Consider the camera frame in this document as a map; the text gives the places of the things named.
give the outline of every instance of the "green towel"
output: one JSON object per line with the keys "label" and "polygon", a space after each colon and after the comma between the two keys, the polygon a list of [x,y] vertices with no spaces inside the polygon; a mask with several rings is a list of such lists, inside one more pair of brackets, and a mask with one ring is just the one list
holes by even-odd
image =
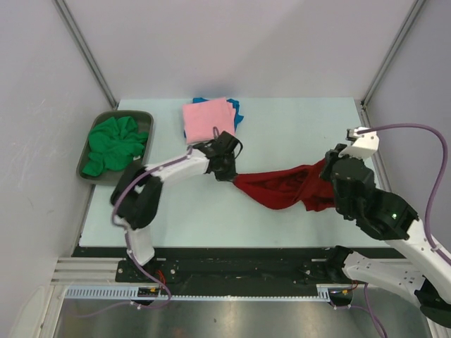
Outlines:
{"label": "green towel", "polygon": [[91,152],[83,173],[99,176],[107,170],[123,170],[134,157],[142,156],[149,133],[137,131],[130,116],[109,118],[92,128],[88,136]]}

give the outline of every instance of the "metallic floor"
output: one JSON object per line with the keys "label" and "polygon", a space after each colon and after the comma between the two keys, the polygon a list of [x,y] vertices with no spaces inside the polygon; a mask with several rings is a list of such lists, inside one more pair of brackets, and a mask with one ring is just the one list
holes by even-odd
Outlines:
{"label": "metallic floor", "polygon": [[[354,305],[364,305],[361,289]],[[403,299],[370,289],[372,307],[389,338],[430,337],[425,318]],[[120,306],[80,319],[117,301],[66,299],[55,338],[377,338],[369,315],[334,311],[323,302],[174,301],[159,310]]]}

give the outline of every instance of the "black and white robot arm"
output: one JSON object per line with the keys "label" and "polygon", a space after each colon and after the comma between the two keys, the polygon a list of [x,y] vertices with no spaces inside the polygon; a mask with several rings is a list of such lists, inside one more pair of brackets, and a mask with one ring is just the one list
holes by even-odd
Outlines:
{"label": "black and white robot arm", "polygon": [[149,224],[156,216],[163,188],[208,173],[214,173],[218,181],[233,180],[237,175],[238,145],[241,151],[241,142],[222,132],[210,142],[189,146],[186,154],[169,161],[151,165],[133,163],[127,167],[111,195],[112,222],[125,229],[127,247],[132,251],[129,254],[140,265],[155,254]]}
{"label": "black and white robot arm", "polygon": [[365,129],[348,130],[352,144],[339,144],[326,154],[321,178],[332,182],[335,209],[344,219],[355,220],[368,236],[395,248],[419,272],[337,246],[324,263],[325,274],[335,282],[360,280],[398,294],[431,320],[451,327],[451,265],[442,257],[451,254],[436,239],[435,248],[429,244],[423,222],[402,197],[376,188],[374,172],[364,159],[377,151],[379,140],[375,132],[357,134]]}

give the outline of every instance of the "plastic tub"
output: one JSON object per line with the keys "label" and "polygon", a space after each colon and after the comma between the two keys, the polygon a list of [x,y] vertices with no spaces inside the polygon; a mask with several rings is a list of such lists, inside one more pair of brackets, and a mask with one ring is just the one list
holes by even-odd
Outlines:
{"label": "plastic tub", "polygon": [[[105,122],[111,117],[114,118],[123,118],[125,116],[131,116],[135,119],[136,123],[138,124],[138,132],[148,132],[149,138],[147,139],[147,143],[145,145],[144,154],[141,158],[137,159],[136,162],[141,164],[144,159],[147,158],[150,150],[150,146],[152,144],[152,136],[153,136],[153,127],[154,127],[154,118],[150,113],[146,111],[107,111],[105,113],[100,114],[95,119],[94,123],[92,124],[92,128],[94,128],[96,125]],[[86,143],[85,147],[83,148],[82,155],[80,157],[80,160],[78,161],[77,166],[77,174],[78,177],[80,177],[82,180],[92,183],[92,184],[100,184],[100,185],[116,185],[119,182],[119,179],[121,178],[124,170],[122,171],[112,171],[107,170],[105,173],[99,175],[99,176],[90,176],[86,175],[82,172],[83,168],[89,161],[88,154],[90,153],[91,148],[89,147],[89,142],[86,137]]]}

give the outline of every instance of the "white wall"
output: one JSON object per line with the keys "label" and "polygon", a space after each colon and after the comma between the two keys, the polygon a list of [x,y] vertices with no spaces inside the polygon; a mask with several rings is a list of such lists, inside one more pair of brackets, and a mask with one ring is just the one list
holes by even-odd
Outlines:
{"label": "white wall", "polygon": [[[369,104],[372,125],[425,123],[451,146],[451,1],[429,1]],[[419,130],[381,132],[381,154],[394,192],[424,216],[441,163],[440,142]],[[451,249],[451,169],[435,199],[433,233]]]}
{"label": "white wall", "polygon": [[50,0],[2,1],[0,32],[0,337],[7,337],[75,238],[89,191],[75,167],[94,117],[108,106]]}
{"label": "white wall", "polygon": [[67,2],[120,99],[361,99],[413,0]]}

